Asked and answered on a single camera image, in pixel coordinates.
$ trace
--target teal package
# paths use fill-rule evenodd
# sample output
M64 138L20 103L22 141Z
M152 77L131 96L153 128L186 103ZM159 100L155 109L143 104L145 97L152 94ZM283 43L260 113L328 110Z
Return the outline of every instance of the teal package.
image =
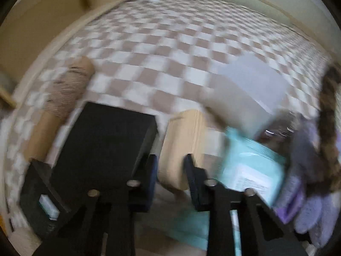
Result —
M258 142L247 139L234 128L227 128L228 148L215 178L227 188L244 191L255 189L272 206L285 176L285 158ZM241 255L239 224L236 211L231 211L236 256ZM183 209L168 231L171 238L206 250L209 213L198 213L192 205Z

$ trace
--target black rectangular object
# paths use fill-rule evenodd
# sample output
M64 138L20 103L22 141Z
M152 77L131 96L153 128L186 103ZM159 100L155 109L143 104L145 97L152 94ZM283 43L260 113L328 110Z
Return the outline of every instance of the black rectangular object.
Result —
M105 191L132 178L157 134L155 116L87 102L55 167L50 183L73 208L80 193Z

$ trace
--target brown furry strip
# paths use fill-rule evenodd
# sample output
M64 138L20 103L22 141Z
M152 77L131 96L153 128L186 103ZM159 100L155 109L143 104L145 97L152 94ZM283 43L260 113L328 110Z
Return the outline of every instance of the brown furry strip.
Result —
M341 165L336 143L335 128L335 94L341 83L341 69L336 65L328 67L322 79L322 89L319 95L320 113L318 132L320 136L320 156L326 162L324 178L331 191L341 189Z

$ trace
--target checkered surface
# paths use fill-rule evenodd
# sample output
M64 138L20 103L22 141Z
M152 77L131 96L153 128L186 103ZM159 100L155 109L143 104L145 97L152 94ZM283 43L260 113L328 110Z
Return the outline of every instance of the checkered surface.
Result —
M199 103L219 79L217 62L252 53L290 83L283 107L316 114L319 81L330 56L293 29L219 0L125 2L91 22L48 62L31 87L9 136L5 162L6 198L14 228L27 226L17 206L27 163L23 150L38 122L52 81L75 57L92 58L97 72L86 94L60 128L47 162L53 164L84 101L156 115L164 135L173 113L195 108L207 118L205 164L219 158L223 126Z

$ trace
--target brown cylindrical object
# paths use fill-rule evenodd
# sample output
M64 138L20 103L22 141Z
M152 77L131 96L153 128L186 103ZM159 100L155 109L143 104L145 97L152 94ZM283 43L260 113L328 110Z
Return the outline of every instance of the brown cylindrical object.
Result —
M53 82L53 89L45 103L44 112L33 129L24 151L24 158L45 161L60 126L74 109L86 90L95 69L87 57L70 65L63 76Z
M195 166L202 167L205 133L205 118L198 110L181 112L169 121L157 171L160 183L182 191L188 189L183 159L192 154Z

